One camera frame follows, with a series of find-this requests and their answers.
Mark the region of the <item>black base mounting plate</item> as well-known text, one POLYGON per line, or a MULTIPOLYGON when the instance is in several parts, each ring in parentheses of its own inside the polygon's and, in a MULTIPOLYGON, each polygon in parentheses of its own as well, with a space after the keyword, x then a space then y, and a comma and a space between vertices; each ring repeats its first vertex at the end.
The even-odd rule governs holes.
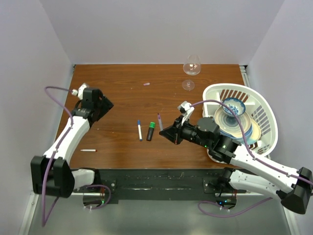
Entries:
POLYGON ((219 178, 224 169, 101 169, 100 183, 109 187, 105 199, 213 201, 220 193, 232 194, 219 178))

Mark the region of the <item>blue white patterned bowl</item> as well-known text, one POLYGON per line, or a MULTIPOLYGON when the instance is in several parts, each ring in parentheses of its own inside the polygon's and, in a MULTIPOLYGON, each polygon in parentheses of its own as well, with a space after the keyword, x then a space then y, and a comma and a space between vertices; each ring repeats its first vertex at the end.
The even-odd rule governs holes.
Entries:
POLYGON ((233 97, 226 98, 223 100, 223 104, 228 107, 227 108, 223 106, 222 108, 223 108, 223 111, 229 116, 233 116, 233 113, 236 116, 241 116, 246 112, 245 104, 237 98, 233 98, 233 97))

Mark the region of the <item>purple pen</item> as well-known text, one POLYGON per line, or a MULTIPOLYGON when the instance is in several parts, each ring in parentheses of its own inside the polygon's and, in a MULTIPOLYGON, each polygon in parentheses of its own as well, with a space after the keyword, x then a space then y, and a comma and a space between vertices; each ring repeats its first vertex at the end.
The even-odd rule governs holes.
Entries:
POLYGON ((161 116, 159 113, 157 114, 157 119, 158 119, 160 131, 162 131, 163 130, 163 124, 162 124, 161 116))

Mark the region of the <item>white pen red tip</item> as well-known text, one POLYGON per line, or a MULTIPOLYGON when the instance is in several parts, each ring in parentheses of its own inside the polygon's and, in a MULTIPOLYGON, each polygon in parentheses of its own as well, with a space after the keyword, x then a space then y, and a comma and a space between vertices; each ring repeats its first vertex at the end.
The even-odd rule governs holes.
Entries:
POLYGON ((81 152, 97 152, 96 149, 81 149, 81 152))

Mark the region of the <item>cream plate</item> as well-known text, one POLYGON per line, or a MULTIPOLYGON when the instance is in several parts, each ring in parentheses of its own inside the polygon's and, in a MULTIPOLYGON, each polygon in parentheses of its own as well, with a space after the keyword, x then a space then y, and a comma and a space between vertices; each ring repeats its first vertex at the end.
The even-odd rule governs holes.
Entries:
POLYGON ((261 129, 255 120, 251 120, 252 134, 249 138, 249 144, 256 143, 261 137, 261 129))

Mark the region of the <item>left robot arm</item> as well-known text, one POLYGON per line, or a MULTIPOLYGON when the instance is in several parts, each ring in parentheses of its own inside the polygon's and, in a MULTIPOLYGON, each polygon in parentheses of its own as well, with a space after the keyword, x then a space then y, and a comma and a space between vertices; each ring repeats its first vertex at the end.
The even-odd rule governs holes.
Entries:
POLYGON ((30 163, 32 186, 36 194, 68 198, 80 187, 90 192, 101 188, 97 169, 71 170, 69 163, 83 136, 113 107, 113 103, 100 89, 87 84, 69 92, 79 100, 73 110, 67 112, 69 118, 65 128, 55 143, 42 156, 34 156, 30 163))

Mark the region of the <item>blue rimmed plate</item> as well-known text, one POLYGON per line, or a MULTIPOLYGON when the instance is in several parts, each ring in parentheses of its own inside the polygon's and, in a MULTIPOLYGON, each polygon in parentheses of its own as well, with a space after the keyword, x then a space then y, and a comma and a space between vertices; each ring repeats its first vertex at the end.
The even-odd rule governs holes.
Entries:
MULTIPOLYGON (((235 140, 241 142, 242 144, 244 144, 244 139, 243 139, 243 135, 242 135, 241 129, 239 127, 239 124, 238 123, 236 123, 236 124, 237 124, 236 128, 239 130, 239 135, 240 135, 239 137, 235 137, 232 134, 227 133, 227 132, 225 132, 223 130, 221 130, 221 134, 224 135, 224 136, 230 137, 232 139, 235 139, 235 140)), ((249 129, 245 132, 245 138, 246 138, 247 142, 249 141, 249 139, 250 139, 250 137, 252 135, 252 132, 253 132, 252 123, 250 123, 249 129)))

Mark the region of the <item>clear wine glass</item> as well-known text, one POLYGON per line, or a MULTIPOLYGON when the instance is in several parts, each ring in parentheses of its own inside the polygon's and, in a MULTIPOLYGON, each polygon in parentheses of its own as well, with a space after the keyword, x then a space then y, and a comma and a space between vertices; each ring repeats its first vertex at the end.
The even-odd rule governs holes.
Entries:
MULTIPOLYGON (((200 57, 198 55, 189 55, 186 62, 183 64, 183 71, 190 76, 194 76, 200 73, 201 71, 201 61, 200 57)), ((191 91, 194 89, 195 84, 194 82, 189 78, 183 81, 182 87, 187 90, 191 91)))

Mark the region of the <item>white pen blue tip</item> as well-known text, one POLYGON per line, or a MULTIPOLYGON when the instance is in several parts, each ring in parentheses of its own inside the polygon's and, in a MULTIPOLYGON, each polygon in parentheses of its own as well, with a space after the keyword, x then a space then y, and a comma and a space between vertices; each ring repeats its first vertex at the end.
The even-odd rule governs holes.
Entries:
POLYGON ((139 140, 140 140, 140 141, 143 141, 143 138, 142 138, 142 132, 141 132, 141 125, 140 125, 140 124, 138 124, 138 125, 137 125, 137 127, 138 127, 138 135, 139 135, 139 140))

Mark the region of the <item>green highlighter pen black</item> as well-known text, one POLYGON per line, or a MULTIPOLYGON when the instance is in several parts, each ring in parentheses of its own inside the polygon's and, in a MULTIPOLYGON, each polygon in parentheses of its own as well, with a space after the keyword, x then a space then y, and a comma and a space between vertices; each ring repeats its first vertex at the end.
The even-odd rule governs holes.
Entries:
POLYGON ((154 133, 154 128, 153 127, 149 127, 148 133, 147 133, 147 137, 146 137, 146 141, 151 141, 152 140, 153 133, 154 133))

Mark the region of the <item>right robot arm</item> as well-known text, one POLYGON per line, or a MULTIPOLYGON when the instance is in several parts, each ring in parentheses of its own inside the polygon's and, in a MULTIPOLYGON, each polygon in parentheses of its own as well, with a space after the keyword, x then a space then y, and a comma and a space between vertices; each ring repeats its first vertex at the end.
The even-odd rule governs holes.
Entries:
POLYGON ((294 213, 306 213, 313 190, 313 174, 309 169, 288 167, 250 153, 249 148, 237 140, 220 134, 219 126, 209 117, 202 117, 196 125, 182 119, 183 116, 179 116, 173 125, 159 134, 174 144, 186 140, 202 146, 213 159, 251 172, 248 175, 239 170, 226 169, 218 179, 221 191, 256 192, 280 200, 285 208, 294 213))

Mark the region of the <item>white plastic dish basket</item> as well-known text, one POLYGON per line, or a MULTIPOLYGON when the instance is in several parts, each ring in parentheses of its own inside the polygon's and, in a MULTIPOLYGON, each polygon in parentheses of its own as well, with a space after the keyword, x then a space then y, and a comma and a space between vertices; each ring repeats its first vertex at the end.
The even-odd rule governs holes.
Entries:
POLYGON ((257 91, 232 83, 210 85, 202 94, 203 100, 220 102, 229 97, 241 100, 246 106, 246 113, 260 127, 260 137, 249 146, 250 150, 268 158, 278 141, 277 122, 270 105, 257 91))

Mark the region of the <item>grey striped plate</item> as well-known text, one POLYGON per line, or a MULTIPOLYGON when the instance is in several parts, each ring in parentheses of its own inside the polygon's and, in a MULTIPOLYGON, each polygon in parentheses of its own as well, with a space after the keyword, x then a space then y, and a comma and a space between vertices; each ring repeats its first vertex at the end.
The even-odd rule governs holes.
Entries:
MULTIPOLYGON (((238 116, 242 125, 245 136, 250 137, 252 134, 251 118, 247 113, 238 116)), ((214 122, 219 125, 222 134, 240 139, 243 137, 238 121, 235 117, 227 115, 222 107, 218 108, 214 113, 214 122)))

